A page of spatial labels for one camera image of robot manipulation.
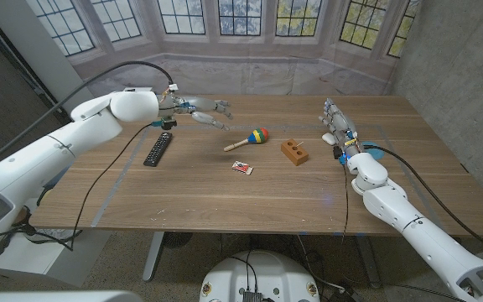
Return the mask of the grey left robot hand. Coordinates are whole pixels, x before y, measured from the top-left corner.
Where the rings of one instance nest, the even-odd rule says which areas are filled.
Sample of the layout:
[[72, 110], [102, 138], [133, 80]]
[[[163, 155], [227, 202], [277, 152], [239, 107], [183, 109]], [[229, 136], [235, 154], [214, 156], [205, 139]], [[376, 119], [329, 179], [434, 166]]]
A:
[[207, 112], [219, 112], [227, 118], [232, 119], [232, 114], [227, 110], [230, 104], [224, 100], [211, 100], [201, 96], [173, 96], [167, 95], [159, 103], [158, 116], [160, 117], [160, 127], [163, 130], [170, 130], [177, 126], [176, 114], [190, 114], [199, 123], [211, 125], [223, 131], [230, 129], [223, 122], [217, 121]]

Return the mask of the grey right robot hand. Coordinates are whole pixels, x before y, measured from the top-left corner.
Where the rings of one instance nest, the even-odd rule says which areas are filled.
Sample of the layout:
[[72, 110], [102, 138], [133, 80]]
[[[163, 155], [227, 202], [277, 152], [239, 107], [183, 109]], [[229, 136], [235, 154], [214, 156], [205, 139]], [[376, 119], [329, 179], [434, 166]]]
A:
[[322, 139], [333, 147], [335, 159], [348, 160], [351, 156], [363, 152], [357, 138], [355, 124], [335, 105], [331, 98], [326, 99], [324, 113], [319, 116], [319, 120], [329, 129]]

